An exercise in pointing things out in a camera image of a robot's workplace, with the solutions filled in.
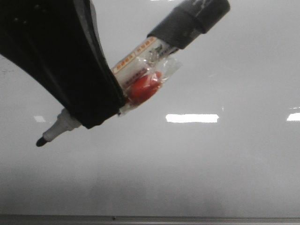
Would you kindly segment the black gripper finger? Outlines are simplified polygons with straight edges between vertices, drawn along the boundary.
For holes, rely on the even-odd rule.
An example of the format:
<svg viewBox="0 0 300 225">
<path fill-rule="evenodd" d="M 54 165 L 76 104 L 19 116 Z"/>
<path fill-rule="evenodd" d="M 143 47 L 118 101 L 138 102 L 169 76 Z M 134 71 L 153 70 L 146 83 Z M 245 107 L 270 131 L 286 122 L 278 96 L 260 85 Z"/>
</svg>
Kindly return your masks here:
<svg viewBox="0 0 300 225">
<path fill-rule="evenodd" d="M 90 0 L 3 0 L 0 53 L 50 92 L 86 128 L 125 104 Z"/>
</svg>

